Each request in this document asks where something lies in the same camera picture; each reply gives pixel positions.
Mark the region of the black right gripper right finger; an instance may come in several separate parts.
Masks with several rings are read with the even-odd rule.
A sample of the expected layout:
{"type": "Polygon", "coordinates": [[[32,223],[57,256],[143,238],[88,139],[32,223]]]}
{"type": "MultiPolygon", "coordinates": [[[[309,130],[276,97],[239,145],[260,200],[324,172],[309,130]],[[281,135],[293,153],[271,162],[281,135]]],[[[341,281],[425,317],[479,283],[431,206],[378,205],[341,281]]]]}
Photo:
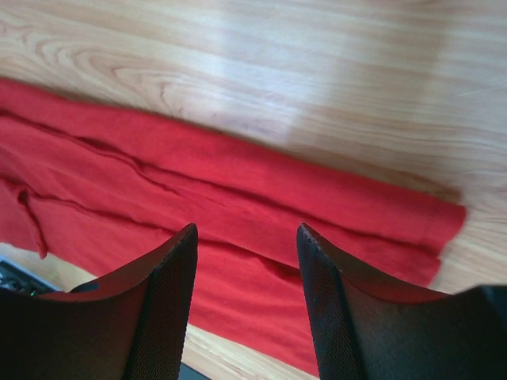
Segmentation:
{"type": "Polygon", "coordinates": [[[505,286],[445,294],[381,272],[307,225],[296,239],[320,378],[505,378],[505,286]]]}

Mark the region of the red t shirt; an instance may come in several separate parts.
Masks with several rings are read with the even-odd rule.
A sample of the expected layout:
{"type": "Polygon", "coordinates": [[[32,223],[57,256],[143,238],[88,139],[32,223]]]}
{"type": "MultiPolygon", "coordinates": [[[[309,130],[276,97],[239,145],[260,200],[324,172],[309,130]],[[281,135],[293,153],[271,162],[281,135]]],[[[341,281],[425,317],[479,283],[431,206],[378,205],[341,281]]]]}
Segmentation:
{"type": "Polygon", "coordinates": [[[458,204],[180,120],[1,81],[3,242],[102,276],[195,223],[190,323],[308,374],[301,223],[425,287],[465,218],[458,204]]]}

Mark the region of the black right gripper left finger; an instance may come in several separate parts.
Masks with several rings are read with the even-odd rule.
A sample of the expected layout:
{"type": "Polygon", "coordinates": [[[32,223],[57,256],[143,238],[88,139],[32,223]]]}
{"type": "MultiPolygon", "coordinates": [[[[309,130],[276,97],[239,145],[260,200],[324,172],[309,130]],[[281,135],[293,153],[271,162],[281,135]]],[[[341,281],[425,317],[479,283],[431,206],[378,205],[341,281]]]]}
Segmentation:
{"type": "Polygon", "coordinates": [[[4,379],[175,379],[197,264],[194,224],[69,292],[1,292],[4,379]]]}

